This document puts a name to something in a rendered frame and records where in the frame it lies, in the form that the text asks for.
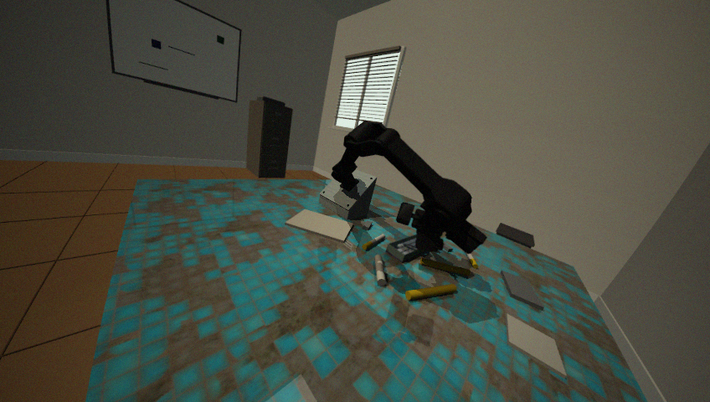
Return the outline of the grey keyboard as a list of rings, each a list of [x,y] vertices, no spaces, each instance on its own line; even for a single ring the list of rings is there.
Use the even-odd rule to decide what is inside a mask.
[[[425,250],[419,250],[415,247],[416,236],[415,234],[408,238],[389,243],[386,252],[398,259],[401,263],[425,252]]]

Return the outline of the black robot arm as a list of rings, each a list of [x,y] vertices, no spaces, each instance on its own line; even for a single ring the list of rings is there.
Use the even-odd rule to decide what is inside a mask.
[[[441,177],[401,139],[393,128],[383,123],[364,121],[344,137],[342,159],[332,168],[332,177],[350,192],[359,180],[353,177],[357,158],[385,156],[423,195],[420,207],[424,220],[434,229],[442,228],[445,236],[470,254],[486,240],[486,236],[466,221],[471,210],[471,195],[455,180]],[[415,247],[419,250],[443,249],[439,231],[416,225]]]

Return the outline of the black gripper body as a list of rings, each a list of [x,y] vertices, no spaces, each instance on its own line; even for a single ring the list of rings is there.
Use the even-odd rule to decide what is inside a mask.
[[[425,211],[424,211],[424,213],[420,213],[417,211],[416,214],[413,214],[414,207],[415,207],[415,205],[413,205],[413,204],[408,204],[405,202],[401,203],[396,221],[401,224],[409,225],[411,218],[413,218],[413,221],[414,221],[413,225],[415,225],[415,226],[420,225],[420,226],[423,226],[425,229],[430,229],[430,230],[433,229],[433,230],[436,230],[439,232],[442,232],[442,231],[444,232],[444,230],[442,228],[434,229],[434,228],[429,227],[426,224],[426,222],[424,220]]]

